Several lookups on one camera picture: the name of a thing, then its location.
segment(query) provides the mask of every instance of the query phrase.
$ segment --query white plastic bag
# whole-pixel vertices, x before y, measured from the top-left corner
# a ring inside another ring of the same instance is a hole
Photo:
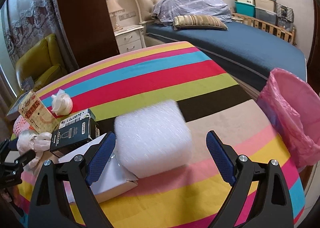
[[[52,98],[52,112],[57,116],[70,114],[73,103],[69,94],[62,89],[59,89],[57,95],[51,95]]]
[[[34,130],[25,130],[20,133],[17,142],[19,154],[22,155],[28,150],[33,150],[36,153],[36,157],[28,164],[30,168],[35,167],[43,152],[50,149],[51,136],[52,134],[49,132],[38,134]]]

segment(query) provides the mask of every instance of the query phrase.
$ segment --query black product box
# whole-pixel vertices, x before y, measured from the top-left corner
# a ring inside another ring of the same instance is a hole
[[[91,117],[87,117],[55,130],[51,137],[50,152],[61,158],[99,136],[98,124]]]

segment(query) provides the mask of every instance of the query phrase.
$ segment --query lamp shade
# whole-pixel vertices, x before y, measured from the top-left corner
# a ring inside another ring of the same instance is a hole
[[[116,0],[107,0],[107,6],[109,10],[109,14],[116,14],[118,12],[124,12],[124,8],[122,8]]]

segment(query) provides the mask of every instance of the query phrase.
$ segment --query wooden bed rail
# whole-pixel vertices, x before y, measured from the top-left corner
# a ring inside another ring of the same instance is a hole
[[[234,20],[236,22],[243,23],[251,27],[255,27],[257,29],[261,29],[274,36],[277,36],[283,39],[286,42],[289,42],[292,45],[294,44],[295,28],[293,28],[292,33],[290,33],[280,27],[277,27],[265,21],[258,20],[253,17],[249,17],[246,15],[238,14],[238,13],[232,13],[232,16],[233,18],[235,18]]]

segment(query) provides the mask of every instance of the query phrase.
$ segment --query white cardboard box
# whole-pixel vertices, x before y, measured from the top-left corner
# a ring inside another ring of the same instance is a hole
[[[59,163],[68,162],[78,154],[84,155],[91,145],[98,144],[104,136],[105,134],[61,157],[59,159]],[[136,187],[138,185],[137,180],[138,178],[134,174],[120,165],[116,159],[116,155],[113,152],[109,158],[109,161],[104,167],[99,180],[92,183],[90,188],[98,203],[101,203]],[[66,189],[68,202],[70,204],[74,204],[75,198],[73,196],[70,183],[64,182],[64,186]]]

